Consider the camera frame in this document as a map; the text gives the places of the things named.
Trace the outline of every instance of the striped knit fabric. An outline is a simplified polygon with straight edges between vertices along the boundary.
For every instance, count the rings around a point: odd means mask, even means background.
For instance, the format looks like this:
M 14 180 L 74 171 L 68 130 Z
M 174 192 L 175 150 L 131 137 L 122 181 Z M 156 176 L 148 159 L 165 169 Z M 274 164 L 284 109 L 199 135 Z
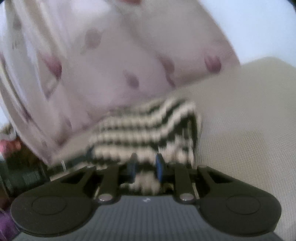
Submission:
M 184 99 L 153 100 L 115 110 L 98 123 L 90 138 L 93 155 L 101 167 L 127 162 L 133 153 L 139 168 L 133 184 L 121 185 L 121 193 L 157 195 L 164 192 L 155 177 L 155 156 L 196 168 L 195 156 L 201 117 L 193 102 Z

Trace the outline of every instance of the gray ribbed panel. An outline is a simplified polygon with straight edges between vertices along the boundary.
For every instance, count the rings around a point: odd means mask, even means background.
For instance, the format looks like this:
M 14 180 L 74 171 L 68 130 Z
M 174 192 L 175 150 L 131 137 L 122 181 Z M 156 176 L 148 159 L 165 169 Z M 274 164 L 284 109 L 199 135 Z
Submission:
M 223 234 L 209 226 L 196 208 L 171 196 L 123 196 L 101 206 L 79 230 L 61 237 L 40 238 L 21 233 L 14 241 L 281 241 L 274 233 L 253 238 Z

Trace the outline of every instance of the white logo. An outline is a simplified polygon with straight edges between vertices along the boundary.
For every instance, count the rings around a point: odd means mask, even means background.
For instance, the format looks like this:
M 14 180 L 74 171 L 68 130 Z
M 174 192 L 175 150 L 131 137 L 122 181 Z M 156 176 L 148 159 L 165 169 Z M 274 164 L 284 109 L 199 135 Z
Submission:
M 150 202 L 150 201 L 151 201 L 150 198 L 143 199 L 143 202 Z

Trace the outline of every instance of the metal screw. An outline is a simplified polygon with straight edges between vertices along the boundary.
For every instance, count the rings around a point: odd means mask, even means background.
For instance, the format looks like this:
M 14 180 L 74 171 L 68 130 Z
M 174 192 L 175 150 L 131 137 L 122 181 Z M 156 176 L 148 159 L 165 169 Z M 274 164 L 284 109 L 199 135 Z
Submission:
M 191 193 L 183 193 L 180 195 L 182 201 L 188 202 L 194 199 L 194 196 Z
M 103 193 L 98 197 L 100 202 L 108 202 L 113 199 L 113 196 L 109 193 Z

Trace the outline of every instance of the purple object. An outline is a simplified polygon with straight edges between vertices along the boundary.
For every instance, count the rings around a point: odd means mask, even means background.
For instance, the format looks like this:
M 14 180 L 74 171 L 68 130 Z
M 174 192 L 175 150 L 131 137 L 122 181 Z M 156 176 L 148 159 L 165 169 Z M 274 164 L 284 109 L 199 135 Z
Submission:
M 10 241 L 19 234 L 19 230 L 12 220 L 10 209 L 0 209 L 0 240 Z

